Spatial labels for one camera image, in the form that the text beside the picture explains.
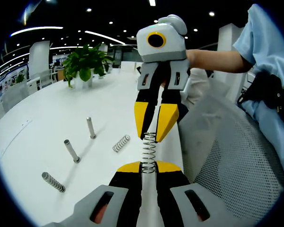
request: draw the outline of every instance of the spring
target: spring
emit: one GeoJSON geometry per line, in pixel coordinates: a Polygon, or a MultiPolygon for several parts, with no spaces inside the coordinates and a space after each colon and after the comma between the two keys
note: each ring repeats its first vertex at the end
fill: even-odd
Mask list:
{"type": "Polygon", "coordinates": [[[142,154],[146,155],[146,157],[142,157],[145,161],[142,162],[142,173],[151,174],[155,172],[155,153],[156,151],[154,145],[156,141],[156,133],[155,132],[146,132],[143,140],[146,140],[143,144],[147,145],[147,147],[143,148],[144,151],[142,154]]]}
{"type": "Polygon", "coordinates": [[[116,143],[116,145],[113,146],[113,150],[115,152],[119,152],[119,150],[127,143],[130,139],[129,135],[125,135],[122,137],[122,139],[119,140],[119,142],[116,143]]]}
{"type": "Polygon", "coordinates": [[[47,172],[42,173],[42,178],[48,182],[52,187],[57,189],[59,192],[65,192],[65,187],[56,181],[52,176],[49,175],[47,172]]]}

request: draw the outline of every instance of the metal pin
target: metal pin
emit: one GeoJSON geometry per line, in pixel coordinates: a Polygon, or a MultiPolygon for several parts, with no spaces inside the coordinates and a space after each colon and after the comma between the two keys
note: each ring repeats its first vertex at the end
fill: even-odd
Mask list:
{"type": "Polygon", "coordinates": [[[47,172],[42,173],[42,178],[48,182],[52,187],[57,189],[59,192],[65,192],[65,187],[56,181],[52,176],[49,175],[47,172]]]}
{"type": "Polygon", "coordinates": [[[80,157],[77,156],[76,152],[74,151],[74,148],[72,148],[71,142],[69,140],[65,140],[64,144],[66,148],[68,149],[69,153],[71,154],[72,158],[74,159],[74,162],[79,163],[80,157]]]}
{"type": "Polygon", "coordinates": [[[94,138],[96,138],[96,134],[95,134],[95,131],[94,131],[93,123],[91,122],[91,117],[87,117],[86,120],[87,120],[87,125],[89,127],[90,138],[94,139],[94,138]]]}

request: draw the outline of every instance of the orange ring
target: orange ring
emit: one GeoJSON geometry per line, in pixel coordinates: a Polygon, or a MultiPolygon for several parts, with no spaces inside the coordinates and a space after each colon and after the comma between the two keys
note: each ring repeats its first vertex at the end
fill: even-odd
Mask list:
{"type": "Polygon", "coordinates": [[[164,36],[162,33],[160,33],[160,32],[151,32],[151,33],[149,33],[148,36],[147,36],[147,38],[146,38],[146,41],[147,41],[147,43],[148,43],[151,47],[153,47],[153,48],[161,48],[161,47],[163,47],[163,46],[166,44],[166,38],[165,38],[165,36],[164,36]],[[159,36],[163,39],[163,44],[162,44],[161,46],[159,46],[159,47],[152,46],[152,45],[148,42],[148,38],[149,38],[151,35],[159,35],[159,36]]]}

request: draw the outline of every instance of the gray gripper housing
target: gray gripper housing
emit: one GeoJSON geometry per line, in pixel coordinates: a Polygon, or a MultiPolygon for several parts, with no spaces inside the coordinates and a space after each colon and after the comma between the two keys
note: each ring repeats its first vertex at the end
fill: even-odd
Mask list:
{"type": "MultiPolygon", "coordinates": [[[[141,75],[138,79],[138,90],[150,88],[153,74],[155,73],[158,65],[158,62],[142,64],[141,75]]],[[[189,74],[187,73],[189,70],[189,60],[185,59],[179,61],[170,61],[170,69],[171,75],[168,89],[180,91],[184,90],[189,77],[189,74]]]]}
{"type": "Polygon", "coordinates": [[[60,223],[49,223],[44,227],[116,227],[127,188],[101,185],[76,203],[71,216],[60,223]],[[105,193],[113,194],[100,224],[90,220],[99,200],[105,193]]]}
{"type": "Polygon", "coordinates": [[[230,213],[222,199],[212,194],[210,191],[199,185],[198,183],[170,189],[179,207],[184,227],[225,227],[237,226],[238,220],[230,213]],[[188,198],[188,192],[193,191],[200,199],[201,203],[208,211],[208,218],[201,221],[198,217],[196,209],[188,198]]]}

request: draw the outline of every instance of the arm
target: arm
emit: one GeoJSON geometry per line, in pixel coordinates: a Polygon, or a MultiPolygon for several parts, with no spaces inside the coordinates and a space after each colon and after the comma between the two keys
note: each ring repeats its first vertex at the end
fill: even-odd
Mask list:
{"type": "Polygon", "coordinates": [[[187,50],[186,55],[191,68],[242,73],[253,66],[237,51],[187,50]]]}

